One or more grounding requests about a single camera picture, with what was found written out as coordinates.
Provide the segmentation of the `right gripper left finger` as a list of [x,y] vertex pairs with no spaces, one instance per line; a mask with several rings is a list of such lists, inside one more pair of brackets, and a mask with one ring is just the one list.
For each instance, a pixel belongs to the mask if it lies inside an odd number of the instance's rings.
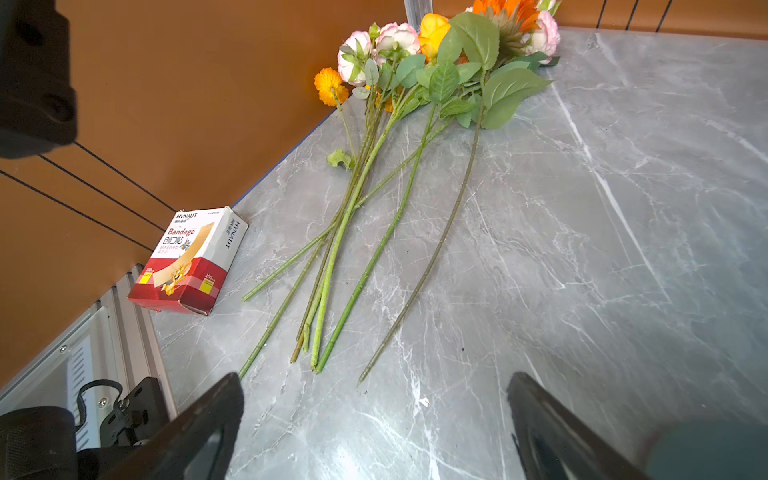
[[226,374],[191,406],[103,479],[223,479],[244,412],[235,372]]

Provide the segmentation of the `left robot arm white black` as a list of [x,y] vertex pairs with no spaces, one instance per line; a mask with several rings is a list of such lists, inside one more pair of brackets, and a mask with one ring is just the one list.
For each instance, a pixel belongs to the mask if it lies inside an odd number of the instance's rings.
[[1,383],[142,263],[167,209],[81,138],[71,26],[53,1],[1,5]]

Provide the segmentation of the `orange gerbera daisy stem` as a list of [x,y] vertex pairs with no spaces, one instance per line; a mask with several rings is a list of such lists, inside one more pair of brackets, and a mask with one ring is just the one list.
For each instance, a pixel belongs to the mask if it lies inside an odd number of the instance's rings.
[[509,123],[524,100],[548,87],[538,71],[559,59],[559,8],[557,1],[475,1],[448,20],[444,35],[423,26],[433,64],[418,75],[421,90],[406,109],[433,105],[426,139],[452,122],[478,138]]

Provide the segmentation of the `teal ceramic vase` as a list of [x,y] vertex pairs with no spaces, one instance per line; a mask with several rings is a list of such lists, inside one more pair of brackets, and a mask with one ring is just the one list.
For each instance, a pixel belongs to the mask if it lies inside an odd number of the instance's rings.
[[765,479],[767,426],[692,421],[664,430],[648,450],[652,479]]

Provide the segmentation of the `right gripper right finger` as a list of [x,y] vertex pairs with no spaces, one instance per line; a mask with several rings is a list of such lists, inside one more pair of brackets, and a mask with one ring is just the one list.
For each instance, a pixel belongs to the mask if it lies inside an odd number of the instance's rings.
[[645,479],[533,377],[516,372],[508,401],[527,479]]

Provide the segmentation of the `white pink peony stem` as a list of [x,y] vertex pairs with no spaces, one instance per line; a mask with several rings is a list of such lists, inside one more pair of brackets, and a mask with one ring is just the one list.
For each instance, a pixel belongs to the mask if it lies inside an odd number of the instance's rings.
[[[369,57],[371,55],[371,52],[373,51],[373,45],[371,43],[369,33],[364,31],[358,31],[354,32],[339,48],[337,60],[338,60],[338,67],[333,68],[338,71],[338,73],[341,75],[343,81],[347,85],[349,80],[352,80],[352,86],[353,90],[357,88],[357,85],[355,84],[356,78],[363,72],[364,67],[366,63],[369,60]],[[351,195],[351,186],[348,186],[348,190],[345,193],[345,203],[343,212],[341,214],[341,217],[343,216],[343,213],[345,212],[347,208],[347,204],[350,202],[350,195]],[[276,279],[278,275],[280,275],[283,271],[285,271],[288,267],[293,265],[297,260],[299,260],[305,253],[307,253],[311,247],[314,248],[313,253],[315,252],[315,249],[318,246],[318,243],[321,241],[322,236],[327,232],[327,228],[329,225],[312,241],[310,241],[307,245],[305,245],[299,252],[294,254],[292,257],[290,257],[288,260],[286,260],[280,267],[278,267],[274,272],[269,274],[264,280],[262,280],[258,285],[256,285],[252,290],[250,290],[248,293],[246,293],[242,297],[242,301],[245,302],[252,298],[254,295],[259,293],[261,290],[266,288],[273,280]],[[302,286],[306,276],[308,275],[309,271],[313,267],[313,264],[315,260],[318,258],[318,255],[311,266],[308,266],[308,263],[313,257],[313,253],[310,256],[310,259],[307,261],[305,267],[301,271],[299,277],[295,281],[294,285],[291,287],[291,290],[288,294],[288,296],[285,298],[283,303],[278,309],[278,312],[273,317],[272,321],[269,323],[269,325],[266,327],[266,330],[260,340],[258,341],[257,345],[254,347],[252,352],[250,353],[248,359],[245,361],[244,365],[241,367],[241,369],[238,372],[238,377],[240,380],[243,380],[245,376],[247,375],[249,369],[255,362],[257,356],[263,349],[263,347],[266,345],[269,337],[271,336],[272,332],[274,331],[277,322],[282,318],[283,314],[285,313],[285,310],[290,305],[291,301],[293,300],[293,297],[297,290]]]

